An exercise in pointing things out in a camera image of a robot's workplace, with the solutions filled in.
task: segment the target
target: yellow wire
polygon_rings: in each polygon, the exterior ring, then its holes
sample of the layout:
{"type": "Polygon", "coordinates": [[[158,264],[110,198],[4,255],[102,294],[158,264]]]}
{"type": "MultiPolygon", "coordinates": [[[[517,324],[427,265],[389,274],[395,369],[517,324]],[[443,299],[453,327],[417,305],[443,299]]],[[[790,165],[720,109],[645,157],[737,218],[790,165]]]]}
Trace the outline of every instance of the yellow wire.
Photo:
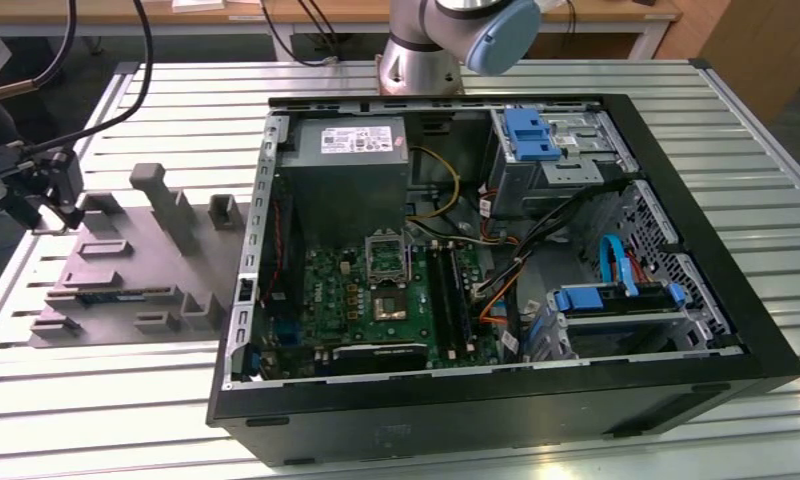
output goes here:
{"type": "Polygon", "coordinates": [[[426,147],[409,147],[409,150],[419,150],[426,155],[429,155],[431,158],[438,160],[441,162],[441,164],[443,165],[443,168],[446,168],[447,172],[450,172],[450,176],[453,177],[453,196],[450,197],[450,201],[443,205],[443,207],[441,207],[438,210],[435,210],[433,212],[423,213],[421,215],[410,215],[410,216],[405,217],[409,220],[422,220],[423,218],[433,218],[433,217],[437,217],[438,215],[441,215],[441,213],[446,212],[447,209],[457,202],[457,200],[458,200],[458,173],[455,173],[455,170],[453,170],[453,167],[450,166],[447,161],[441,157],[441,155],[438,155],[435,152],[429,150],[426,147]]]}

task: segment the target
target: green circuit board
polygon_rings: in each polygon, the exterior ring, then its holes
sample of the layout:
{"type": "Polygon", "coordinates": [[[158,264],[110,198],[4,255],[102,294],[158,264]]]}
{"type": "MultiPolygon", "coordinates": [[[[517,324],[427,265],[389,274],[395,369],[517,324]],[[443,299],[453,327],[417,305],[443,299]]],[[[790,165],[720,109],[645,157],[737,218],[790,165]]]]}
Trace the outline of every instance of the green circuit board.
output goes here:
{"type": "MultiPolygon", "coordinates": [[[[389,286],[371,287],[366,283],[363,247],[310,250],[306,255],[305,308],[298,325],[302,346],[321,349],[337,345],[417,343],[427,347],[427,368],[497,363],[495,340],[487,326],[482,334],[474,335],[470,351],[454,358],[439,351],[425,247],[415,246],[407,251],[407,282],[389,286]],[[341,263],[349,265],[347,271],[341,263]]],[[[470,287],[481,278],[475,251],[470,247],[457,248],[454,256],[462,283],[470,287]]],[[[389,251],[373,252],[375,262],[386,263],[390,257],[389,251]]]]}

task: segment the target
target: blue drive bracket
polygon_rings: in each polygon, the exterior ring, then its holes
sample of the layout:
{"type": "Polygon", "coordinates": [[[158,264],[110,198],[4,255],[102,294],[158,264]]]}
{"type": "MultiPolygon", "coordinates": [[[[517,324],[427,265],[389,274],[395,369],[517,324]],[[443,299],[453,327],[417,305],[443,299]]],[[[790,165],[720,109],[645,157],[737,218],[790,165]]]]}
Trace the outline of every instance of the blue drive bracket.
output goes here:
{"type": "Polygon", "coordinates": [[[503,110],[503,127],[515,149],[515,160],[557,161],[559,149],[550,143],[550,126],[531,108],[503,110]]]}

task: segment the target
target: sticker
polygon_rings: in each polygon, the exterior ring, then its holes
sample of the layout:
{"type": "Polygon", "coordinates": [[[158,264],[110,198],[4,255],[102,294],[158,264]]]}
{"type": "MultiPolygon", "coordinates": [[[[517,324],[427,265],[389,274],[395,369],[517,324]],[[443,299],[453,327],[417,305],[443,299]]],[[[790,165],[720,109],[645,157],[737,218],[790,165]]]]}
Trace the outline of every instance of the sticker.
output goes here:
{"type": "Polygon", "coordinates": [[[491,202],[485,198],[479,199],[479,216],[482,218],[489,218],[491,216],[491,202]]]}
{"type": "Polygon", "coordinates": [[[390,127],[326,128],[319,136],[319,153],[390,152],[390,127]]]}
{"type": "Polygon", "coordinates": [[[143,295],[115,295],[119,302],[143,302],[143,295]]]}
{"type": "Polygon", "coordinates": [[[511,353],[518,353],[518,340],[515,340],[515,337],[506,330],[501,334],[501,343],[511,353]]]}
{"type": "Polygon", "coordinates": [[[577,147],[577,140],[572,135],[554,135],[554,143],[559,145],[572,145],[577,147]]]}

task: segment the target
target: motherboard chip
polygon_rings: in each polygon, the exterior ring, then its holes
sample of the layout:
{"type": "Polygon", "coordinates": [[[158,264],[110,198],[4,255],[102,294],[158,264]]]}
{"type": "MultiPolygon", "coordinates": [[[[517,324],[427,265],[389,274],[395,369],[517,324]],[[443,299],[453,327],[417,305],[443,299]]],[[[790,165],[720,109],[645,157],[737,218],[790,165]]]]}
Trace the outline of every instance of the motherboard chip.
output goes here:
{"type": "Polygon", "coordinates": [[[393,322],[406,319],[405,290],[382,288],[373,291],[373,320],[393,322]]]}

